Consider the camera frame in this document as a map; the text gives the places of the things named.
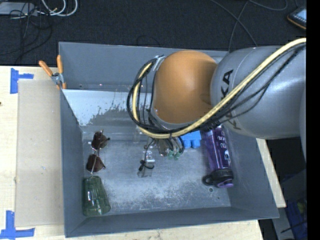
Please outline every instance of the blue object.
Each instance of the blue object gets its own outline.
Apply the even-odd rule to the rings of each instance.
[[[11,79],[10,79],[10,94],[16,94],[18,93],[18,80],[19,79],[33,79],[33,74],[19,74],[18,70],[15,70],[14,68],[11,68]]]
[[[15,228],[15,213],[6,211],[5,229],[1,229],[0,239],[15,240],[16,238],[33,237],[35,228],[16,230]]]
[[[201,134],[199,130],[182,135],[181,139],[183,140],[185,149],[190,147],[196,149],[200,147]]]

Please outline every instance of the blue toy block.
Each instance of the blue toy block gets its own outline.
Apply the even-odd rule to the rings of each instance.
[[[196,149],[200,147],[201,134],[199,130],[182,135],[181,139],[183,140],[185,149],[190,147]]]

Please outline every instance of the blue tape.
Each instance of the blue tape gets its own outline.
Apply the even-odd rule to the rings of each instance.
[[[5,229],[1,229],[0,239],[15,240],[16,238],[33,237],[35,235],[35,228],[16,230],[15,228],[15,213],[13,211],[6,211]]]
[[[33,79],[33,74],[19,74],[18,70],[15,70],[14,68],[11,68],[11,79],[10,79],[10,94],[16,94],[18,93],[18,80],[19,79]]]

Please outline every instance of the yellow cable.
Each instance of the yellow cable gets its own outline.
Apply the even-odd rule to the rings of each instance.
[[[191,125],[187,126],[186,128],[179,130],[177,132],[170,133],[153,133],[150,132],[144,128],[139,127],[139,129],[147,136],[154,138],[154,139],[168,139],[170,137],[179,137],[182,135],[185,135],[189,132],[191,132],[193,129],[200,126],[202,123],[204,123],[206,120],[214,116],[228,101],[230,101],[234,96],[237,95],[237,93],[245,87],[255,76],[257,76],[265,67],[268,66],[274,59],[276,59],[278,56],[280,56],[282,53],[289,50],[291,47],[294,47],[298,44],[302,44],[307,42],[306,38],[300,38],[297,40],[294,40],[281,48],[279,48],[277,51],[275,51],[273,54],[271,54],[269,57],[267,57],[258,67],[256,67],[244,80],[242,80],[230,93],[224,97],[217,105],[215,105],[207,114],[205,114],[203,117],[201,117],[199,120],[195,121]],[[149,63],[145,68],[141,71],[139,78],[148,70],[151,63]],[[132,94],[132,114],[133,117],[138,120],[137,116],[137,93],[139,89],[140,84],[137,84],[133,90]]]

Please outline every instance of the orange handle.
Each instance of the orange handle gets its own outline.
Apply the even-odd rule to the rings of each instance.
[[[60,55],[58,55],[58,56],[56,57],[56,64],[57,64],[57,66],[58,66],[59,74],[62,74],[62,73],[64,72],[64,68],[63,68],[63,66],[62,66],[62,61],[61,61],[61,56],[60,56]]]
[[[64,67],[62,65],[62,61],[61,61],[61,56],[60,55],[58,55],[56,57],[56,64],[57,64],[57,67],[58,67],[59,74],[62,74],[64,72]],[[62,87],[62,89],[67,89],[67,83],[63,82],[61,87]]]
[[[39,60],[39,65],[41,68],[43,68],[43,70],[47,73],[49,77],[52,77],[54,73],[43,60]]]

